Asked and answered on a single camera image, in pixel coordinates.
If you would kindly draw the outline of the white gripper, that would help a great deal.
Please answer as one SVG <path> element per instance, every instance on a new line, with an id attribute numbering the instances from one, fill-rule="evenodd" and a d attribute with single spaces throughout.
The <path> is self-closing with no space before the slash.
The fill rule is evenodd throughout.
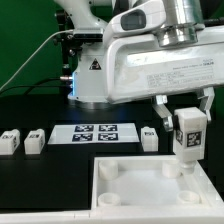
<path id="1" fill-rule="evenodd" d="M 224 85 L 224 26 L 208 27 L 197 37 L 194 44 L 168 47 L 159 46 L 151 34 L 112 42 L 104 58 L 106 99 L 121 103 L 155 96 L 153 108 L 170 132 L 174 126 L 166 95 L 200 89 L 199 109 L 211 121 L 213 87 Z"/>

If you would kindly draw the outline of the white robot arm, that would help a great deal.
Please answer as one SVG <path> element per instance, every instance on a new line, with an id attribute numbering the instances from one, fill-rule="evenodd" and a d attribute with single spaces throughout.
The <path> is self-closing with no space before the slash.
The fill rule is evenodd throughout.
<path id="1" fill-rule="evenodd" d="M 169 95 L 196 92 L 210 115 L 224 85 L 224 17 L 205 19 L 200 0 L 54 0 L 73 28 L 77 57 L 68 99 L 102 107 L 153 102 L 168 131 Z"/>

